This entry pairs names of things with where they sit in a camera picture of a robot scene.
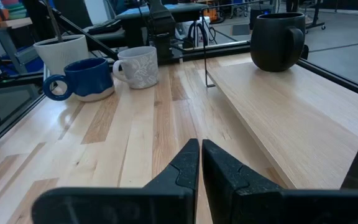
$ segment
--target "white textured mug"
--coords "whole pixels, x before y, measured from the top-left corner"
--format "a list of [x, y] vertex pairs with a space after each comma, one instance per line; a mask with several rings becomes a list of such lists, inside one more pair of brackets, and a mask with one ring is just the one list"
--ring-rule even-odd
[[[158, 83], [157, 50], [155, 47], [134, 47], [118, 53], [112, 72], [119, 80], [135, 89], [148, 88]], [[122, 66], [124, 75], [119, 73]]]

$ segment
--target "plant pot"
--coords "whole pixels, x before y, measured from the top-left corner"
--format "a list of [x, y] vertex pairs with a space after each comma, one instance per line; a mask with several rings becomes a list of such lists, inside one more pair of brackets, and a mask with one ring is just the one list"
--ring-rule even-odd
[[[64, 68], [67, 65], [89, 58], [85, 35], [64, 36], [62, 43], [57, 38], [43, 40], [35, 43], [34, 49], [51, 75], [65, 75]], [[58, 85], [66, 91], [67, 86], [63, 82], [58, 82]]]

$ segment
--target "black mug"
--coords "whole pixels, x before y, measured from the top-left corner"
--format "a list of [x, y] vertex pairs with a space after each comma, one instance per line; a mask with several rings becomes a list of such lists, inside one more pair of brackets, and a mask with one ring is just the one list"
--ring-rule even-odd
[[305, 15], [297, 12], [261, 15], [252, 31], [252, 61], [264, 71], [281, 72], [298, 61], [304, 44]]

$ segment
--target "mug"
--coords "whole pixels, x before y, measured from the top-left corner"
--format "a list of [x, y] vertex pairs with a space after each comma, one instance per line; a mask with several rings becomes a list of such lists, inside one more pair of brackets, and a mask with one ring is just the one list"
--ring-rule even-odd
[[297, 12], [258, 16], [251, 37], [252, 61], [267, 72], [281, 72], [300, 58], [305, 44], [305, 15]]
[[[135, 89], [148, 88], [158, 83], [157, 50], [155, 47], [134, 47], [118, 53], [112, 73]], [[122, 66], [124, 75], [118, 71]]]
[[[67, 65], [64, 75], [52, 75], [45, 79], [42, 89], [52, 100], [65, 100], [75, 93], [80, 101], [101, 100], [114, 92], [114, 83], [105, 58], [89, 58]], [[55, 95], [50, 84], [55, 81], [66, 83], [67, 90], [62, 95]]]

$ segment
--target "mug handle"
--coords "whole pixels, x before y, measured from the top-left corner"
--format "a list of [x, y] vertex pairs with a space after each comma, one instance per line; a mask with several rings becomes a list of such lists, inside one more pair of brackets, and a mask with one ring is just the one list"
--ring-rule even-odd
[[124, 60], [116, 60], [114, 62], [114, 64], [112, 65], [112, 74], [123, 82], [132, 83], [134, 81], [133, 79], [129, 80], [129, 79], [127, 79], [127, 77], [125, 77], [125, 75], [121, 75], [119, 73], [119, 66], [121, 65], [121, 63], [125, 63], [125, 61]]
[[[55, 81], [62, 81], [64, 83], [66, 83], [67, 90], [64, 94], [55, 95], [52, 93], [52, 91], [50, 90], [50, 84], [52, 84]], [[62, 101], [62, 100], [69, 98], [71, 96], [71, 94], [73, 94], [73, 91], [70, 89], [69, 83], [70, 82], [67, 80], [66, 76], [64, 76], [64, 75], [51, 75], [47, 79], [45, 79], [44, 84], [42, 85], [42, 90], [44, 91], [45, 95], [48, 98], [50, 98], [52, 100], [56, 100], [56, 101]]]
[[290, 54], [284, 59], [284, 63], [297, 62], [303, 50], [305, 35], [296, 27], [291, 27], [287, 30], [291, 33], [292, 38], [290, 41], [292, 41], [293, 45]]

